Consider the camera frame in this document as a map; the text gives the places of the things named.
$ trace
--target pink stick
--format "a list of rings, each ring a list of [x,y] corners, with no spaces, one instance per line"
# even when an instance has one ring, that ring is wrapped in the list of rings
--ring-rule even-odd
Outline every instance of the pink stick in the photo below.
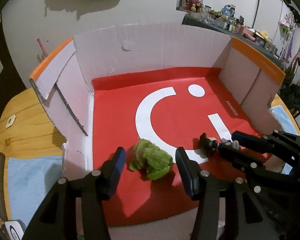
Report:
[[[39,43],[39,45],[40,45],[40,47],[42,49],[43,54],[45,55],[45,57],[47,57],[48,56],[48,52],[46,51],[44,45],[41,43],[40,38],[37,38],[37,41],[38,41],[38,43]]]

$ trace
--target green vegetable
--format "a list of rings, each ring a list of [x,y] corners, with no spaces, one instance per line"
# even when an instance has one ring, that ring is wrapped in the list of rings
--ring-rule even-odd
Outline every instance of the green vegetable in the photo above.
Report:
[[[172,157],[152,142],[141,139],[133,147],[134,158],[129,165],[131,171],[146,168],[147,178],[156,180],[172,170]]]

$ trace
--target red mat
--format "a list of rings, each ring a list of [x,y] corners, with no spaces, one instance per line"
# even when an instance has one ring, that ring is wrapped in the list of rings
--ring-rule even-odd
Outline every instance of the red mat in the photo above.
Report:
[[[135,123],[137,108],[146,96],[162,88],[173,87],[176,95],[165,97],[154,105],[151,124],[155,133],[174,147],[198,149],[198,138],[203,132],[220,140],[208,118],[215,113],[231,133],[240,130],[258,135],[218,79],[219,73],[220,69],[190,67],[93,79],[97,89],[93,116],[94,169],[108,160],[118,146],[127,150],[127,163],[131,161],[132,147],[139,140]],[[192,84],[204,88],[205,95],[191,95],[188,87]],[[229,103],[238,115],[230,109]],[[218,153],[200,166],[220,179],[244,178],[243,172],[234,169]],[[122,226],[168,218],[197,205],[198,202],[191,201],[185,194],[176,164],[168,176],[152,182],[146,180],[145,173],[131,172],[125,165],[116,194],[110,201],[104,201],[104,212],[109,226]]]

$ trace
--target yellow item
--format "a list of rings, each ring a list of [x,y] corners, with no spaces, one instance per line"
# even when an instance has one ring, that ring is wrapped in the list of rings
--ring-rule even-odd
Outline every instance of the yellow item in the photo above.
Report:
[[[195,8],[195,4],[192,5],[191,10],[195,12],[197,9]]]
[[[258,32],[264,39],[267,39],[268,38],[268,33],[266,33],[265,31],[261,31],[261,32]]]

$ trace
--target white logo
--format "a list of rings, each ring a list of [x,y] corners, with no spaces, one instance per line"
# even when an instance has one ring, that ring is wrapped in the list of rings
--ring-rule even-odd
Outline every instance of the white logo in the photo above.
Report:
[[[228,106],[230,107],[230,109],[232,110],[232,112],[234,112],[234,115],[239,115],[229,101],[226,101],[226,103],[228,104]]]
[[[196,84],[192,84],[189,86],[188,91],[191,95],[195,97],[203,97],[205,94],[204,89]],[[163,141],[154,131],[151,125],[151,111],[156,103],[158,103],[161,99],[169,96],[175,96],[176,92],[173,87],[167,87],[159,89],[151,94],[147,95],[138,106],[136,112],[136,129],[140,138],[147,139],[160,147],[162,150],[165,150],[168,154],[170,154],[173,158],[173,162],[176,162],[175,154],[176,147],[169,145],[165,141]],[[216,114],[208,115],[209,120],[211,121],[213,127],[216,129],[220,138],[225,138],[227,140],[231,140],[231,134],[228,128],[225,126],[220,116]],[[197,163],[204,163],[208,161],[206,155],[204,155],[200,149],[196,150],[185,150],[189,159],[196,161]]]

